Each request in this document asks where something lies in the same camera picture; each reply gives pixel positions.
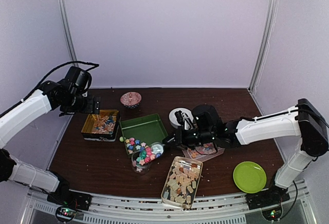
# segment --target pink bowl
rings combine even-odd
[[[120,98],[121,103],[126,108],[138,107],[141,100],[142,100],[142,96],[140,95],[140,93],[137,92],[128,92]]]

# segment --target wooden table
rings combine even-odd
[[[137,109],[126,109],[120,97],[127,91],[137,91],[142,102]],[[168,114],[176,107],[193,109],[199,104],[211,104],[223,122],[240,116],[254,117],[260,113],[246,89],[93,89],[90,94],[101,97],[102,109],[118,109],[121,119],[128,120],[158,113],[168,132],[173,131]],[[64,134],[50,169],[66,178],[73,190],[130,197],[160,197],[170,164],[179,150],[171,149],[151,166],[145,175],[132,171],[124,143],[85,141],[81,129],[87,115],[75,114]],[[275,142],[260,141],[248,146],[226,150],[222,155],[204,162],[197,196],[222,195],[240,190],[232,178],[233,170],[243,161],[260,164],[267,180],[283,164]]]

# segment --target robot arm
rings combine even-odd
[[[269,138],[300,137],[296,152],[274,175],[270,188],[247,195],[250,209],[281,202],[294,179],[312,160],[328,151],[325,119],[306,99],[300,99],[296,106],[276,114],[252,119],[242,117],[227,123],[222,122],[216,109],[210,105],[197,106],[192,115],[196,127],[189,130],[178,127],[163,143],[194,149],[213,142],[221,148],[234,148]]]
[[[91,84],[89,72],[71,67],[61,81],[42,83],[20,105],[0,118],[0,182],[12,180],[53,193],[60,202],[71,202],[69,184],[61,176],[24,163],[3,149],[10,139],[36,118],[60,106],[61,115],[98,114],[100,98],[85,95]]]

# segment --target lime green plate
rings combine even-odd
[[[233,180],[241,191],[257,193],[266,185],[266,173],[257,163],[244,161],[235,167]]]

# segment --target black cable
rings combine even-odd
[[[22,100],[23,101],[19,101],[17,102],[16,104],[14,104],[13,106],[11,106],[9,109],[7,109],[6,111],[4,111],[1,115],[0,115],[0,118],[2,118],[4,115],[6,115],[8,112],[10,112],[11,110],[13,110],[14,108],[16,108],[18,105],[20,105],[21,103],[23,103],[24,101],[26,101],[26,99],[28,99],[37,89],[38,87],[43,83],[43,81],[49,76],[51,75],[54,71],[58,70],[59,68],[63,67],[63,66],[66,66],[66,65],[69,65],[69,64],[74,64],[74,63],[79,63],[79,64],[83,64],[83,65],[90,65],[90,66],[93,66],[89,69],[87,69],[86,71],[90,71],[96,67],[99,66],[99,64],[96,64],[96,63],[92,63],[92,62],[84,62],[84,61],[70,61],[70,62],[66,62],[66,63],[63,63],[55,68],[53,68],[52,70],[50,70],[46,75],[44,75],[44,77],[38,82],[38,84],[30,91],[29,94],[27,94],[26,97],[24,97]]]
[[[282,220],[284,217],[287,216],[287,214],[289,214],[289,212],[291,211],[291,209],[293,208],[293,206],[295,205],[295,203],[296,203],[296,201],[297,201],[297,197],[298,197],[298,188],[297,188],[297,185],[296,185],[295,181],[293,181],[293,183],[294,183],[295,188],[296,188],[296,196],[295,196],[294,202],[293,202],[293,204],[291,205],[290,209],[287,211],[287,213],[285,213],[285,215],[282,216],[282,217],[280,218],[280,220]]]

